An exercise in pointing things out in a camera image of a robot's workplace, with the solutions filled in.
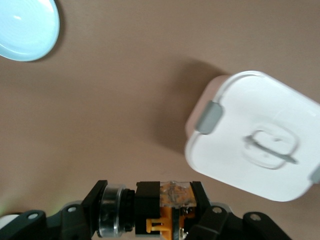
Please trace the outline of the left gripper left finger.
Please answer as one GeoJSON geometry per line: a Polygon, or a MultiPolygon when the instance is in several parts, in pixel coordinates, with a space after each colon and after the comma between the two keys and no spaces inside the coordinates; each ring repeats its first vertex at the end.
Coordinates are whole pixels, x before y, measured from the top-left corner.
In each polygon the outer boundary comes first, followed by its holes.
{"type": "Polygon", "coordinates": [[[90,240],[98,230],[99,203],[107,180],[99,180],[81,203],[51,216],[42,210],[19,214],[7,224],[8,240],[90,240]]]}

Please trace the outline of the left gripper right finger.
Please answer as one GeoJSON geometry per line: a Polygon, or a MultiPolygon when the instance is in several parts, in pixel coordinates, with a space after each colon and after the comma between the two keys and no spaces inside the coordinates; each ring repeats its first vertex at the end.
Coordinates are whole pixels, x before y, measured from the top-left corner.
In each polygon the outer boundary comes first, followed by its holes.
{"type": "Polygon", "coordinates": [[[200,181],[190,183],[196,199],[196,222],[187,240],[290,240],[268,215],[252,211],[236,216],[228,205],[211,203],[200,181]]]}

